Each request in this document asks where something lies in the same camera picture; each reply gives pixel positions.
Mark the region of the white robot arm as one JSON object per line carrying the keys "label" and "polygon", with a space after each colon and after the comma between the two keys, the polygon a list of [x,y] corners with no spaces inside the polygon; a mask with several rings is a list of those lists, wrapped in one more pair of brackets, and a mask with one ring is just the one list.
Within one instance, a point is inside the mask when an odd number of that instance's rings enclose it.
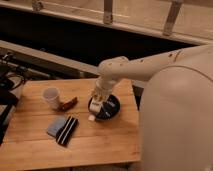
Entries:
{"label": "white robot arm", "polygon": [[140,171],[213,171],[213,44],[107,59],[98,72],[89,103],[94,115],[120,80],[145,83]]}

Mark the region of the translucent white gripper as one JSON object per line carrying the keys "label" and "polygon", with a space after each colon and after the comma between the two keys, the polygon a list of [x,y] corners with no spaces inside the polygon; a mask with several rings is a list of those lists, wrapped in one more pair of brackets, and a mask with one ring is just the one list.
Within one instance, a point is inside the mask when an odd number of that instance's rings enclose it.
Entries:
{"label": "translucent white gripper", "polygon": [[[114,83],[112,80],[99,77],[95,82],[95,88],[92,91],[92,101],[90,103],[90,110],[92,112],[99,112],[103,103],[110,96]],[[89,115],[89,121],[95,121],[96,117],[94,115]]]}

